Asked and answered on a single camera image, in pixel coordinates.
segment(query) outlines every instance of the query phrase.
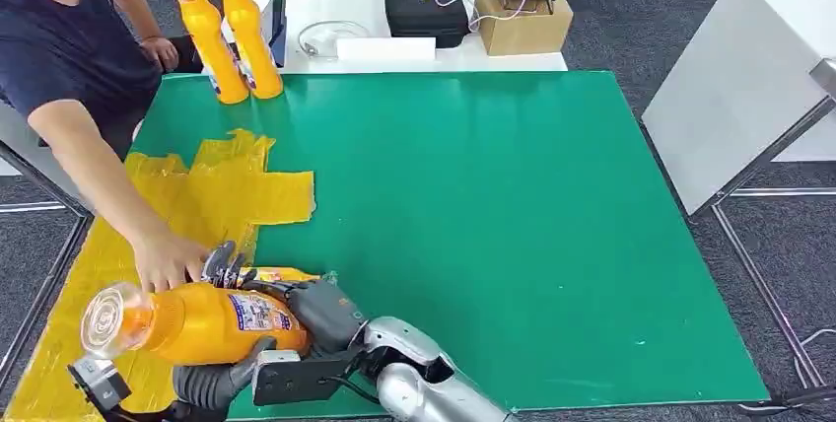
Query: orange juice bottle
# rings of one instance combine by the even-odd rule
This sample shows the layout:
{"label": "orange juice bottle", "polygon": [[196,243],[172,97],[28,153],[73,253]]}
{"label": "orange juice bottle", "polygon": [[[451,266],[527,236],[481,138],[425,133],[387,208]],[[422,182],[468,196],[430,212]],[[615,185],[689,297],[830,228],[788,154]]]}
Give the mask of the orange juice bottle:
{"label": "orange juice bottle", "polygon": [[209,0],[177,0],[183,24],[209,72],[218,100],[224,104],[243,102],[249,91],[241,78],[235,57],[221,36],[221,14]]}
{"label": "orange juice bottle", "polygon": [[235,363],[261,336],[279,350],[308,350],[308,332],[281,302],[206,282],[151,294],[119,282],[100,291],[82,317],[82,346],[97,358],[150,351],[177,366]]}
{"label": "orange juice bottle", "polygon": [[224,0],[224,13],[235,34],[241,64],[252,93],[272,99],[282,93],[273,53],[261,35],[261,10],[252,0]]}

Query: yellow plastic sheet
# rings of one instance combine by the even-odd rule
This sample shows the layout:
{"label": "yellow plastic sheet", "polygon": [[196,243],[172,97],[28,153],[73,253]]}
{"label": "yellow plastic sheet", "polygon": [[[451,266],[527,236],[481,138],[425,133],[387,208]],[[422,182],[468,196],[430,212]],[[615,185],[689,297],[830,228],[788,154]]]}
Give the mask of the yellow plastic sheet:
{"label": "yellow plastic sheet", "polygon": [[[249,259],[258,225],[308,221],[314,211],[314,173],[265,173],[275,140],[244,130],[232,140],[205,140],[187,170],[180,157],[149,158],[132,153],[128,175],[172,230],[207,247],[235,240]],[[66,366],[83,355],[79,322],[88,302],[114,281],[138,282],[133,251],[125,239],[97,218],[67,276],[46,328],[21,378],[5,418],[18,420],[101,420],[72,387]],[[156,411],[173,399],[172,367],[143,352],[115,360],[134,393],[122,406]]]}

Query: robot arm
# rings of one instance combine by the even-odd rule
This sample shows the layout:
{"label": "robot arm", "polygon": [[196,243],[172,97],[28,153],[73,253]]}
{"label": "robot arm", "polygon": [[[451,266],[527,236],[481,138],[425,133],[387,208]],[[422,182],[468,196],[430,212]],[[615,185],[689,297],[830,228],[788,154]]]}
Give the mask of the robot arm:
{"label": "robot arm", "polygon": [[[224,276],[231,258],[224,244],[223,262],[210,256],[204,272],[208,278]],[[234,259],[229,268],[239,265]],[[235,280],[214,279],[218,287]],[[179,368],[174,387],[182,401],[166,410],[134,414],[118,404],[130,394],[124,380],[109,361],[82,358],[69,367],[76,387],[105,421],[223,420],[229,403],[250,382],[255,405],[272,405],[330,398],[347,386],[368,400],[378,402],[399,422],[516,422],[459,370],[450,356],[430,336],[392,316],[367,320],[336,285],[324,281],[248,281],[242,288],[268,294],[287,304],[313,338],[312,354],[265,349],[256,344],[250,357],[236,365]],[[361,375],[377,389],[365,393],[348,381]]]}
{"label": "robot arm", "polygon": [[[380,405],[397,421],[517,420],[482,394],[438,343],[413,325],[393,316],[365,321],[354,303],[326,281],[283,286],[278,290],[268,283],[245,285],[287,303],[313,341],[331,356],[256,367],[253,399],[257,405],[328,398],[338,389],[333,378],[345,380],[357,371],[377,388]],[[330,375],[328,370],[333,373],[334,369],[341,371]],[[327,396],[322,397],[320,391],[328,392]]]}
{"label": "robot arm", "polygon": [[[369,322],[364,346],[373,355],[364,376],[374,378],[381,406],[394,420],[517,421],[479,392],[435,340],[399,318],[382,316]],[[377,362],[374,355],[380,355]]]}

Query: man's arm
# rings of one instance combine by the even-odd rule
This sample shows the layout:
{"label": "man's arm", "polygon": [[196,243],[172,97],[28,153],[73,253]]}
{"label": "man's arm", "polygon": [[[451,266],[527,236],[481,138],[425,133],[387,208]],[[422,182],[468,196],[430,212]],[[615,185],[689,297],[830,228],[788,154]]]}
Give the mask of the man's arm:
{"label": "man's arm", "polygon": [[96,211],[133,246],[142,287],[162,291],[200,278],[205,249],[173,234],[128,179],[84,106],[57,100],[35,109],[29,124]]}
{"label": "man's arm", "polygon": [[116,5],[128,15],[133,27],[136,29],[140,45],[151,60],[158,62],[167,71],[176,68],[177,49],[163,36],[157,20],[151,13],[147,0],[113,0]]}

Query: dark t-shirt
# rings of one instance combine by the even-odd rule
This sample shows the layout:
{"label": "dark t-shirt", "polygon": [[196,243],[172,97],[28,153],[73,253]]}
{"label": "dark t-shirt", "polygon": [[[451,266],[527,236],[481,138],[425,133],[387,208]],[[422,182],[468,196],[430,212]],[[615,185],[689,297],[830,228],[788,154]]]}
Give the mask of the dark t-shirt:
{"label": "dark t-shirt", "polygon": [[78,100],[107,140],[114,126],[136,124],[160,79],[112,0],[0,0],[0,89],[24,116],[54,100]]}

